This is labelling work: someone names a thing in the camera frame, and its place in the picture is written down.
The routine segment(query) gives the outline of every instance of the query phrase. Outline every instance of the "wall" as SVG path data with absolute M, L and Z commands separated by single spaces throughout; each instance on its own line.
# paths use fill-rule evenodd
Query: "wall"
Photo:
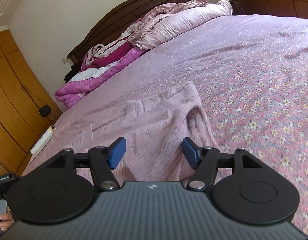
M 111 9 L 126 0 L 26 0 L 9 22 L 28 65 L 54 98 L 70 64 L 62 58 Z

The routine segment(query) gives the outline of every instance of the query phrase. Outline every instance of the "bedsheet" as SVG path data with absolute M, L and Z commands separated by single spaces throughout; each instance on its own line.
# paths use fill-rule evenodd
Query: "bedsheet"
M 105 129 L 82 130 L 103 106 L 192 81 L 225 153 L 238 146 L 290 180 L 301 203 L 293 223 L 308 234 L 308 20 L 223 16 L 146 52 L 66 111 L 25 174 L 63 148 L 84 152 Z M 142 168 L 136 163 L 135 169 Z M 226 171 L 219 171 L 219 178 Z

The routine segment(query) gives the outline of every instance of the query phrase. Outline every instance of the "hand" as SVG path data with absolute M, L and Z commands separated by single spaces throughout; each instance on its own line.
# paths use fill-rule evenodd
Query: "hand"
M 0 228 L 3 232 L 6 232 L 12 225 L 14 225 L 15 221 L 11 215 L 10 209 L 7 207 L 7 213 L 0 214 Z

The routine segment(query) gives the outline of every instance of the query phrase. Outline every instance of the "silver bolt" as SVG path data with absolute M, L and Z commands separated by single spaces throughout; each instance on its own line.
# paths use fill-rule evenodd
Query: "silver bolt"
M 205 183 L 200 180 L 194 180 L 189 183 L 189 186 L 194 189 L 202 189 L 205 187 Z
M 114 182 L 114 181 L 111 181 L 111 180 L 107 180 L 107 181 L 104 181 L 101 186 L 104 188 L 104 189 L 114 189 L 117 187 L 117 183 Z

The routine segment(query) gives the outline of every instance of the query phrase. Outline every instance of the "headboard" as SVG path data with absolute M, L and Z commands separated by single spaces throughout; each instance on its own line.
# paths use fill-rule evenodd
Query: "headboard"
M 128 0 L 111 10 L 68 55 L 73 63 L 81 63 L 87 51 L 96 44 L 107 45 L 115 41 L 137 19 L 152 8 L 168 2 L 189 0 Z

